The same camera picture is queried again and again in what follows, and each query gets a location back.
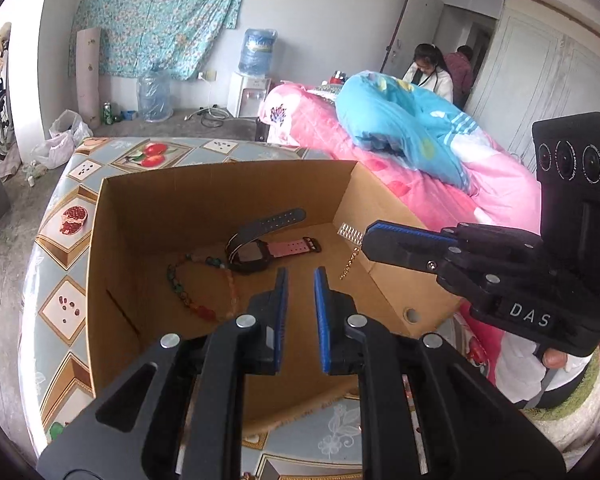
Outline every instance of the electrical outlet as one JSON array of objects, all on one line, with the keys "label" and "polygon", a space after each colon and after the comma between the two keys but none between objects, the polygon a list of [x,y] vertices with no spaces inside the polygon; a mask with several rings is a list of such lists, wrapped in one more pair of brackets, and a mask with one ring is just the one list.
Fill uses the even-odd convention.
[{"label": "electrical outlet", "polygon": [[207,70],[206,72],[198,72],[198,79],[202,81],[212,82],[218,77],[218,72],[215,70]]}]

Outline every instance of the person's hand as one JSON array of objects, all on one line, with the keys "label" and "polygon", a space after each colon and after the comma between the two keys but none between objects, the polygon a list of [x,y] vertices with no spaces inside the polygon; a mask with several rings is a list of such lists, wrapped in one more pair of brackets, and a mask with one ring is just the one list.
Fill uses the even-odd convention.
[{"label": "person's hand", "polygon": [[542,356],[542,364],[551,370],[559,370],[567,365],[567,354],[549,348]]}]

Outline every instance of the pomegranate print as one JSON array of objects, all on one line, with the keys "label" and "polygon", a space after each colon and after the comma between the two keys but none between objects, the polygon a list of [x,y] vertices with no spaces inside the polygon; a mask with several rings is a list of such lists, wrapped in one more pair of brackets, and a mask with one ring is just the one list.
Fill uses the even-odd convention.
[{"label": "pomegranate print", "polygon": [[[69,301],[66,296],[58,296],[58,300],[60,301],[62,310],[67,311],[69,314],[74,314],[74,316],[80,316],[80,309],[75,307],[75,303],[73,301]],[[62,318],[62,322],[66,323],[65,317]]]},{"label": "pomegranate print", "polygon": [[62,213],[60,232],[63,235],[75,235],[87,221],[89,214],[81,205],[71,206]]}]

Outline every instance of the metal screw head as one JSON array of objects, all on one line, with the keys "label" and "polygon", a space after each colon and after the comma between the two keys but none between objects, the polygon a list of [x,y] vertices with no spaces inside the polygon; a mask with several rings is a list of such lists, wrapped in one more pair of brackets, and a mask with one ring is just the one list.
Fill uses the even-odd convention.
[{"label": "metal screw head", "polygon": [[180,336],[178,334],[165,334],[160,338],[160,346],[162,348],[173,348],[180,343]]},{"label": "metal screw head", "polygon": [[240,328],[248,328],[256,324],[256,319],[251,314],[242,314],[235,318],[235,323]]},{"label": "metal screw head", "polygon": [[427,348],[440,348],[442,346],[442,338],[433,332],[425,335],[422,342]]},{"label": "metal screw head", "polygon": [[366,325],[366,317],[364,317],[362,314],[352,314],[351,316],[347,317],[347,323],[349,323],[349,326],[352,326],[353,328],[362,328]]}]

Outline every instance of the white shirt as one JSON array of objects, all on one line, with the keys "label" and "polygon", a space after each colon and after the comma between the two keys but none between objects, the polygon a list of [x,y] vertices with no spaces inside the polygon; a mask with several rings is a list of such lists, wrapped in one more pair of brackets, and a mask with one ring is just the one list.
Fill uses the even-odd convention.
[{"label": "white shirt", "polygon": [[[413,63],[402,80],[410,83],[417,69],[418,66]],[[454,82],[451,79],[451,76],[441,68],[437,68],[431,76],[422,74],[422,79],[418,86],[431,90],[434,94],[439,95],[450,103],[453,103],[454,101]]]}]

